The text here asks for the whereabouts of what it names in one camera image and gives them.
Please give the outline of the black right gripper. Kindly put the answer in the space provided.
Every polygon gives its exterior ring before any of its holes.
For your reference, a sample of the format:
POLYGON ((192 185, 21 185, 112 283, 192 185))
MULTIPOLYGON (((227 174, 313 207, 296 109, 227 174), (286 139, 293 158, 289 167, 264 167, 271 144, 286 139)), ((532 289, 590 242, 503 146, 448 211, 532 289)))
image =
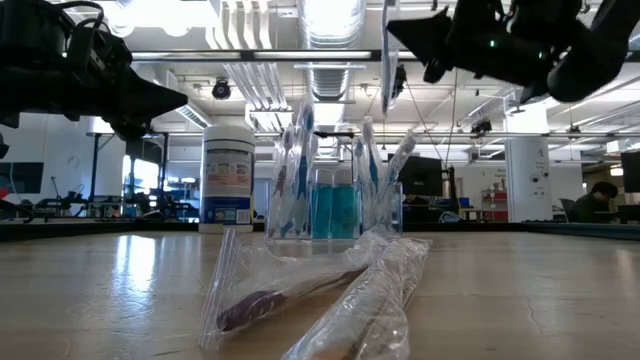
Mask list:
POLYGON ((445 7, 433 16, 387 25, 425 65, 426 82, 437 83, 455 68, 512 84, 532 84, 550 71, 549 47, 509 33, 501 0, 458 0, 454 15, 448 12, 445 7))

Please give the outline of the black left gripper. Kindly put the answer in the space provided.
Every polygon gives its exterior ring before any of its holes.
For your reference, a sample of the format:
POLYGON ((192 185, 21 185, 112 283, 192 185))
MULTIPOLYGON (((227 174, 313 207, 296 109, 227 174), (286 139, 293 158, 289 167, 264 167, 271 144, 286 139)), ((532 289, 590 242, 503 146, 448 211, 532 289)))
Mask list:
POLYGON ((57 114, 77 122, 95 116, 124 140, 144 136, 151 121, 188 103, 188 97, 140 77, 124 41, 77 27, 68 53, 0 46, 0 125, 17 128, 23 112, 57 114), (144 101, 132 103, 132 98, 144 101))

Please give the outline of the purple toothbrush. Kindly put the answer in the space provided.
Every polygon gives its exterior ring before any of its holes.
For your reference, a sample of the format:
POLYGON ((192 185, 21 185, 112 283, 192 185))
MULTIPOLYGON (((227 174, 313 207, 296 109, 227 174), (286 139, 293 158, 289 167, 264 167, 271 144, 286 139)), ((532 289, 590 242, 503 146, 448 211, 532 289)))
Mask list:
POLYGON ((298 140, 298 127, 289 125, 279 143, 268 217, 267 234, 271 238, 285 237, 292 225, 298 140))
POLYGON ((379 229, 353 241, 251 243, 224 231, 203 305, 199 346, 218 348, 236 333, 317 293, 347 284, 399 239, 379 229))

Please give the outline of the blue mouthwash bottle white cap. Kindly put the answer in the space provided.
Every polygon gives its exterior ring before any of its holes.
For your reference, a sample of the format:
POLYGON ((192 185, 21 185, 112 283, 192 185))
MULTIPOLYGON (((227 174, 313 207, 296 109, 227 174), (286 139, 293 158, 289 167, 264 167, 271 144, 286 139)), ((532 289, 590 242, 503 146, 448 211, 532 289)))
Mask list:
POLYGON ((311 235, 314 239, 330 237, 333 175, 329 169, 317 169, 312 187, 311 235))
POLYGON ((357 192, 351 172, 338 169, 333 174, 331 235, 333 238, 353 238, 357 225, 357 192))

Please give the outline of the white wipes canister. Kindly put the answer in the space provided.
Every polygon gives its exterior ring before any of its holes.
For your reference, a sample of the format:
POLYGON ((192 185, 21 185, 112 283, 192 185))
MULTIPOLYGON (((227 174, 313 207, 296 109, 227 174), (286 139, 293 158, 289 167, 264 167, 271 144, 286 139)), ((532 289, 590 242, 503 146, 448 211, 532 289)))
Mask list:
POLYGON ((251 232, 254 222, 254 131, 217 123, 203 130, 198 230, 251 232))

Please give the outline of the black overhead light beam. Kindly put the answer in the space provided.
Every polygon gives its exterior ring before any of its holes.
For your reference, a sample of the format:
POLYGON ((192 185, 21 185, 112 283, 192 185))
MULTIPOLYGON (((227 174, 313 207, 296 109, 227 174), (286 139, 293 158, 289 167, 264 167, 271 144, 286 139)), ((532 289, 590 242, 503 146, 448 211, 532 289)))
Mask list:
POLYGON ((132 53, 136 63, 381 62, 382 55, 378 49, 172 50, 132 53))

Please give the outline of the black computer monitor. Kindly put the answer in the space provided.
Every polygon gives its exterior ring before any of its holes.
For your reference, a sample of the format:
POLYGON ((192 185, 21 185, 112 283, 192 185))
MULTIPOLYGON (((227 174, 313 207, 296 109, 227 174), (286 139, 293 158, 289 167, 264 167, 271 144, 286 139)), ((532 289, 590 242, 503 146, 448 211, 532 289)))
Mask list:
POLYGON ((400 171, 398 181, 404 195, 442 196, 443 177, 440 159, 410 156, 400 171))
POLYGON ((626 193, 640 193, 640 151, 621 154, 623 187, 626 193))

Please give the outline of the white round column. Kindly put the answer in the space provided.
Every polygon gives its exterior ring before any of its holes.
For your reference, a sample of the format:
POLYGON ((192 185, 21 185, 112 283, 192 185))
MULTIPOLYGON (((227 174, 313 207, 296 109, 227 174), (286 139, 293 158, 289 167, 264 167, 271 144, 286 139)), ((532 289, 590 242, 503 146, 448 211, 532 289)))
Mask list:
POLYGON ((509 109, 504 130, 509 221, 552 220, 547 107, 509 109))

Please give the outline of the clear acrylic organizer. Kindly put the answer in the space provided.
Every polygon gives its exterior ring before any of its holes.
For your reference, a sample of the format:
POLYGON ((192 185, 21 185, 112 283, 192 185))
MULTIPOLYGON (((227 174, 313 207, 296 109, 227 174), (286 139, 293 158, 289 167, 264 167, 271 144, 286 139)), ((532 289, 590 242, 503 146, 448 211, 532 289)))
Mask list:
MULTIPOLYGON (((358 217, 358 225, 356 227, 356 232, 354 233, 354 237, 353 238, 347 238, 347 239, 355 239, 357 237, 359 237, 361 234, 360 230, 361 230, 361 219, 360 219, 360 212, 359 212, 359 193, 358 193, 358 189, 356 187, 356 184, 354 182, 355 178, 354 178, 354 169, 350 170, 347 169, 351 172, 352 175, 352 183, 354 185, 354 187, 356 188, 356 192, 357 192, 357 217, 358 217)), ((380 181, 383 179, 384 174, 385 174, 385 169, 381 169, 379 168, 379 186, 378 186, 378 190, 380 187, 380 181)), ((402 190, 402 185, 399 183, 399 181, 397 181, 396 183, 396 187, 395 187, 395 192, 393 194, 392 197, 392 232, 401 232, 403 230, 403 225, 402 225, 402 220, 403 220, 403 215, 402 215, 402 206, 400 204, 400 201, 402 199, 402 195, 401 195, 401 190, 402 190)), ((265 227, 265 233, 266 233, 266 237, 269 239, 286 239, 286 238, 293 238, 293 239, 301 239, 301 240, 306 240, 309 239, 311 241, 323 241, 323 240, 328 240, 328 239, 341 239, 341 238, 333 238, 331 235, 331 221, 330 221, 330 237, 327 239, 314 239, 311 235, 311 211, 309 212, 309 217, 308 217, 308 221, 306 223, 307 227, 306 227, 306 231, 305 234, 301 237, 298 237, 295 234, 295 223, 292 223, 292 225, 290 226, 289 232, 287 233, 287 235, 285 237, 280 237, 280 238, 271 238, 267 232, 268 232, 268 217, 269 217, 269 212, 267 215, 267 220, 266 220, 266 227, 265 227)))

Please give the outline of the red bin shelf rack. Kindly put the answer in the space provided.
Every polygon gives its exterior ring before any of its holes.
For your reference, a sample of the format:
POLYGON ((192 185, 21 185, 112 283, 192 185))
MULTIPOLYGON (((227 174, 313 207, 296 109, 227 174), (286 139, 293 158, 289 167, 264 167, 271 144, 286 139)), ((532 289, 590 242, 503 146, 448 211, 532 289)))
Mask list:
POLYGON ((506 191, 483 190, 481 192, 482 219, 486 222, 507 222, 508 199, 506 191))

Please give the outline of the person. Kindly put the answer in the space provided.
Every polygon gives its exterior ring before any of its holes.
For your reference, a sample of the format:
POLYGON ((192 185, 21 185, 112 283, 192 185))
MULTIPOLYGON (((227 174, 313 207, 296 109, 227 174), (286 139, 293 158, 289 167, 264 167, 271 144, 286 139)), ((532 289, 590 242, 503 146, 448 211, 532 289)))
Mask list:
POLYGON ((618 195, 618 188, 610 182, 599 181, 590 192, 576 200, 571 211, 571 219, 578 223, 604 222, 602 212, 610 211, 610 202, 618 195))

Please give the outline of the orange toothbrush in clear bag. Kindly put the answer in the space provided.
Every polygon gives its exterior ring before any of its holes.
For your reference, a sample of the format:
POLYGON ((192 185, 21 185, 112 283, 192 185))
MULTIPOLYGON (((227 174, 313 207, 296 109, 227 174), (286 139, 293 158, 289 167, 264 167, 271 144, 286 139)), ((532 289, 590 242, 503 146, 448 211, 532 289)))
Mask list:
POLYGON ((281 360, 408 360, 406 310, 431 245, 417 238, 390 244, 281 360))

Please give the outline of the silver ventilation duct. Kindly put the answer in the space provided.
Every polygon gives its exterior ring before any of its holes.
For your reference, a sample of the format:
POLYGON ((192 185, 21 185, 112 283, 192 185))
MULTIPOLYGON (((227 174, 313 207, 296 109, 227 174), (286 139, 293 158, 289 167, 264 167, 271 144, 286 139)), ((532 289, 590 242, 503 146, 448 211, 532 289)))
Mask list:
MULTIPOLYGON (((296 0, 302 47, 352 50, 362 43, 366 0, 296 0)), ((314 125, 334 132, 343 120, 353 70, 347 62, 311 63, 307 87, 314 100, 314 125)))

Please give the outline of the black table frame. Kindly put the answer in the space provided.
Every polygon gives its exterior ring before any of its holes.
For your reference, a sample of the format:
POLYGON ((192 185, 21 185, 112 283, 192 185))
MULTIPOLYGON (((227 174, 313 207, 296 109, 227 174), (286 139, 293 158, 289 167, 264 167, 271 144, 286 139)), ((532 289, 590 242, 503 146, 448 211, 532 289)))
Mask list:
MULTIPOLYGON (((88 223, 28 223, 0 224, 0 242, 36 240, 44 238, 98 235, 108 233, 134 232, 196 232, 196 223, 158 222, 147 220, 107 221, 88 223)), ((631 240, 640 242, 640 225, 629 224, 586 224, 586 223, 477 223, 453 224, 410 223, 406 233, 432 232, 530 232, 552 235, 569 235, 604 239, 631 240)))

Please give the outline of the dark wall screen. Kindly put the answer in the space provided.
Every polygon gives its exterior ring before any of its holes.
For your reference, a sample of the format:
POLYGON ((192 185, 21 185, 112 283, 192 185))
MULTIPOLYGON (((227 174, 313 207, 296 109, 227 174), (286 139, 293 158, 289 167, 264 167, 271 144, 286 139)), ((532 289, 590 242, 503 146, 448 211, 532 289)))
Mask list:
POLYGON ((0 188, 10 193, 38 194, 43 181, 41 162, 0 162, 0 188))

